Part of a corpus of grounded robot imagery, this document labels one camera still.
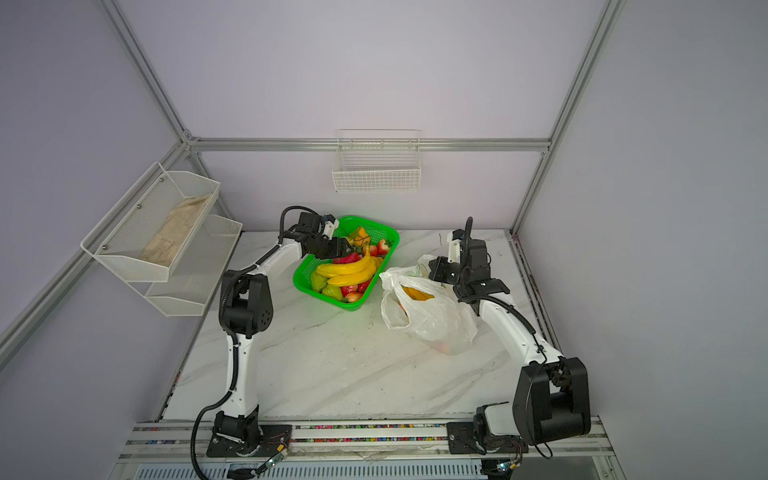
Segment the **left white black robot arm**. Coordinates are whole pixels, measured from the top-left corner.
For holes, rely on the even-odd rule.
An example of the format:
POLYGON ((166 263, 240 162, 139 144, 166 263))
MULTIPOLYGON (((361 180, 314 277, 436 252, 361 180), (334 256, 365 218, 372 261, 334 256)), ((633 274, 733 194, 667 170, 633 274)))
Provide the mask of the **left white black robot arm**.
POLYGON ((258 335, 274 317, 269 280, 280 276, 307 255, 321 260, 353 252, 347 240, 334 235, 339 220, 303 206, 289 206, 280 217, 278 239, 266 253, 240 270, 229 269, 221 278, 218 321, 227 335, 230 377, 224 396, 204 407, 195 423, 215 414, 207 453, 215 458, 264 455, 275 446, 259 425, 256 360, 258 335))

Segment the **white lemon print plastic bag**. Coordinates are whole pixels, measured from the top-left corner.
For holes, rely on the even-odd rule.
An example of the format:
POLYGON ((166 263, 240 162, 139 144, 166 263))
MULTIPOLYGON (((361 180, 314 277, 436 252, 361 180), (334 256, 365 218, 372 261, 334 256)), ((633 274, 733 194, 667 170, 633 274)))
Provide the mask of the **white lemon print plastic bag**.
POLYGON ((460 303, 452 288, 429 279, 428 262, 434 255, 421 256, 414 266, 392 267, 379 275, 383 288, 381 316, 386 326, 404 333, 445 354, 457 355, 469 350, 478 333, 471 308, 460 303), (398 311, 396 294, 409 286, 435 296, 409 307, 409 317, 398 311))

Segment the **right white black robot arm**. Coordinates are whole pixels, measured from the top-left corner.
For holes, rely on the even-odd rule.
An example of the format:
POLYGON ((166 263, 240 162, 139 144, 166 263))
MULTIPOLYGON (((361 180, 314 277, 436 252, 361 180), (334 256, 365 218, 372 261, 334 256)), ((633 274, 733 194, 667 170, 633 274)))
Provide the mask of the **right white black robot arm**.
POLYGON ((477 409, 473 418, 477 449, 489 451, 514 439, 534 449, 591 430, 588 371, 567 358, 514 306, 506 284, 492 276, 486 243, 467 227, 455 230, 448 254, 429 262, 429 278, 450 285, 460 303, 497 335, 520 364, 510 401, 477 409))

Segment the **green pear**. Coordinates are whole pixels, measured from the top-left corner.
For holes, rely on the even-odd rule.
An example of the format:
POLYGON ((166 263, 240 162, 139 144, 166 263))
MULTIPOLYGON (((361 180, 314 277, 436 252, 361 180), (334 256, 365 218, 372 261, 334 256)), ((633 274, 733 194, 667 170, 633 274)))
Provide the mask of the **green pear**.
POLYGON ((342 302, 344 300, 344 294, 343 294, 342 288, 339 286, 327 284, 321 290, 321 294, 335 301, 342 302))

